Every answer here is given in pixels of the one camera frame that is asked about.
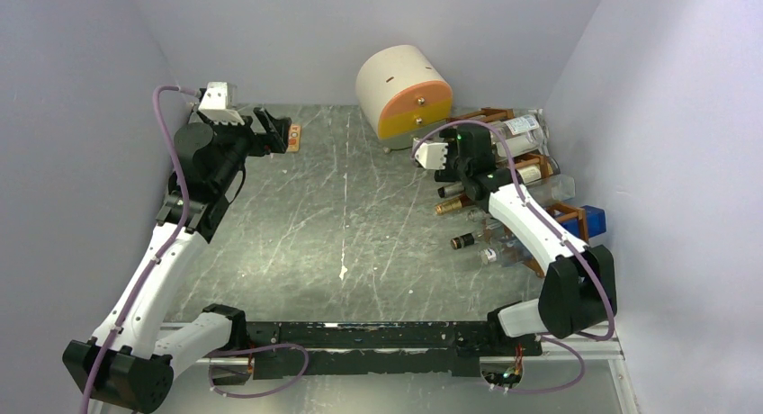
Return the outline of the clear glass bottle black cap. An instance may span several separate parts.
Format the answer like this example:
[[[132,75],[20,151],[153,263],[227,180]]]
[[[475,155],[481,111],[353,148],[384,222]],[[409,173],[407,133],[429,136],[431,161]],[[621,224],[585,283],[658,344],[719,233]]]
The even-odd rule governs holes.
[[[546,134],[541,117],[536,112],[518,117],[493,121],[489,124],[504,138],[512,157],[540,150],[546,143]]]

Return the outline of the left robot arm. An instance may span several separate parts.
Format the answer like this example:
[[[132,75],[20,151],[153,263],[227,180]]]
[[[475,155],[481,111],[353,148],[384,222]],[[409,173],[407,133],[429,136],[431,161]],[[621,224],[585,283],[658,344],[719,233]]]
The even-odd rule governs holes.
[[[71,341],[62,356],[82,392],[82,412],[92,401],[154,412],[196,361],[250,349],[246,315],[231,306],[207,306],[170,336],[159,330],[186,270],[211,243],[230,205],[227,191],[247,160],[284,153],[292,131],[290,118],[256,108],[235,121],[201,112],[165,133],[173,172],[146,253],[92,336]]]

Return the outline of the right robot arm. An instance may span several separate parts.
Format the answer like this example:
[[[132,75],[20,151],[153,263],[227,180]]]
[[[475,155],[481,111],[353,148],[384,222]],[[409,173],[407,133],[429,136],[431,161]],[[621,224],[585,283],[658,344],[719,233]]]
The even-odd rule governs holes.
[[[588,328],[601,322],[607,323],[607,332],[592,338],[604,341],[612,337],[617,308],[612,253],[570,234],[534,199],[496,127],[484,121],[459,120],[432,132],[455,147],[454,159],[445,164],[455,170],[467,196],[507,227],[543,270],[537,299],[497,310],[498,322],[485,332],[488,348],[505,355],[518,345],[520,336],[530,334],[590,337]],[[508,153],[507,166],[497,167],[492,139],[498,139]]]

